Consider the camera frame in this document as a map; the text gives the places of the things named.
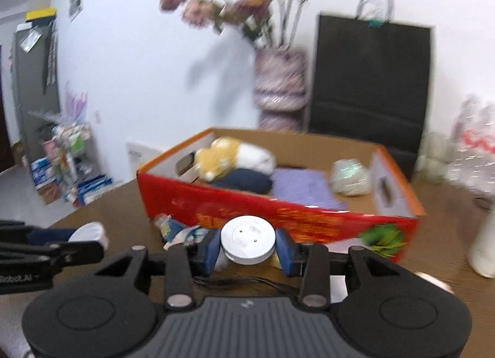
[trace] cardboard box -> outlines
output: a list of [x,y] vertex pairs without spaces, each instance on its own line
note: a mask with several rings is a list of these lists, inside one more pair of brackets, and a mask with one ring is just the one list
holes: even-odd
[[[337,195],[348,203],[348,211],[330,211],[195,182],[197,175],[192,163],[195,151],[209,147],[222,136],[270,150],[278,166],[330,172],[337,160],[359,159],[370,169],[373,191],[360,197]],[[387,233],[386,238],[390,239],[377,239],[375,245],[381,249],[381,244],[394,239],[397,248],[393,248],[394,253],[389,257],[395,261],[424,215],[414,191],[383,146],[313,134],[207,129],[139,169],[138,185],[150,219],[165,213],[187,225],[212,228],[221,227],[239,215],[256,215],[275,228],[285,227],[296,242],[326,244],[360,236],[369,240],[389,224],[387,228],[396,229],[398,237]]]

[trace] door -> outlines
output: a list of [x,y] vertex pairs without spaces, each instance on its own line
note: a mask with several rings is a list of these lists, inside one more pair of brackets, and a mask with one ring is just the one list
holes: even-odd
[[[2,66],[2,46],[0,45],[0,66]],[[2,70],[0,69],[0,172],[14,166],[11,141],[8,139],[7,124],[3,114]]]

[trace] purple cloth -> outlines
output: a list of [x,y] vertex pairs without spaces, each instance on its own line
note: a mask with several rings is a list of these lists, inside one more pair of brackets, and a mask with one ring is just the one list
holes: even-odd
[[327,180],[320,171],[276,168],[272,176],[273,197],[304,206],[347,210],[346,202],[334,199]]

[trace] brown table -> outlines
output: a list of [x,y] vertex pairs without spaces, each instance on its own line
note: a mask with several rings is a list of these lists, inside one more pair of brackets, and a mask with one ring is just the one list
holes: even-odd
[[[495,350],[495,281],[474,273],[465,259],[466,250],[487,213],[474,206],[472,196],[464,190],[421,181],[415,184],[415,189],[428,216],[419,227],[402,265],[411,271],[422,271],[440,278],[466,301],[473,315],[473,332],[462,358],[492,356]],[[134,245],[145,245],[151,253],[162,250],[160,234],[149,223],[135,181],[75,211],[54,227],[76,228],[90,221],[100,221],[107,230],[110,239],[107,256]],[[92,266],[67,268],[57,276],[56,283],[92,269]],[[280,270],[267,263],[257,266],[231,264],[220,275],[256,275],[287,281]],[[289,282],[297,285],[299,279],[290,279]],[[161,302],[162,284],[162,279],[153,279],[150,291],[153,301]],[[199,288],[196,291],[201,297],[203,290]],[[249,285],[224,294],[270,292],[267,286]],[[28,350],[20,320],[26,305],[36,295],[38,293],[0,296],[0,356],[3,351],[8,358],[23,358]]]

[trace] plush toy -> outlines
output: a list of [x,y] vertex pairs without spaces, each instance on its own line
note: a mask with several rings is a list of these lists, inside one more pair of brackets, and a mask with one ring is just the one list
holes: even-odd
[[209,149],[195,154],[195,167],[200,179],[211,182],[236,168],[247,168],[265,175],[275,169],[275,157],[268,150],[239,139],[216,139]]

